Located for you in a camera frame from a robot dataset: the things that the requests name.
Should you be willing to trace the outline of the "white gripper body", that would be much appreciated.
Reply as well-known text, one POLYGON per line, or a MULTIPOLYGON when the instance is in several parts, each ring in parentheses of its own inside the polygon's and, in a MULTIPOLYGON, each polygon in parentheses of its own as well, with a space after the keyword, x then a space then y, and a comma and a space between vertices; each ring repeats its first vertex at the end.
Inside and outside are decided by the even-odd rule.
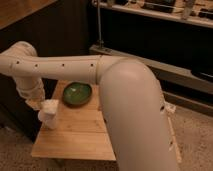
POLYGON ((22 79, 18 84, 18 93, 33 110, 40 110, 45 100, 44 84, 41 78, 22 79))

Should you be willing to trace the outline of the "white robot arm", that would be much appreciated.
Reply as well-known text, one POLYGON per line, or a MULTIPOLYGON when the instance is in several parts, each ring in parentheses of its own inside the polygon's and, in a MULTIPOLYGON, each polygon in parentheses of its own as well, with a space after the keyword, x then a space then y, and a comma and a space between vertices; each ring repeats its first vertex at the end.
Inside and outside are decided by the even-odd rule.
POLYGON ((160 82, 141 59, 39 57, 19 41, 0 53, 0 74, 12 77, 25 99, 44 97, 44 78, 97 84, 119 171, 180 171, 160 82))

